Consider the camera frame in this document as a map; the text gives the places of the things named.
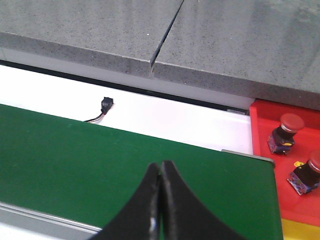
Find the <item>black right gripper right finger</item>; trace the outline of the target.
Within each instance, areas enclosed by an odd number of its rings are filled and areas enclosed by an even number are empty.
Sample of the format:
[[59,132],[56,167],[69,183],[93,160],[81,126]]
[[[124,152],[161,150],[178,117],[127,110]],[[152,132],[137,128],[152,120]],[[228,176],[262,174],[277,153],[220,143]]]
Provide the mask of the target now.
[[205,207],[185,183],[173,161],[163,161],[161,172],[166,240],[244,239]]

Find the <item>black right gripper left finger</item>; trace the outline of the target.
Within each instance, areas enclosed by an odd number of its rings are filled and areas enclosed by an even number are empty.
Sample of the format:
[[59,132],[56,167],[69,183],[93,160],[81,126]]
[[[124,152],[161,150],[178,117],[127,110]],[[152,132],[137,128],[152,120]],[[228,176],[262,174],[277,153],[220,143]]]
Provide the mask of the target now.
[[129,201],[92,240],[158,240],[160,238],[159,166],[151,163]]

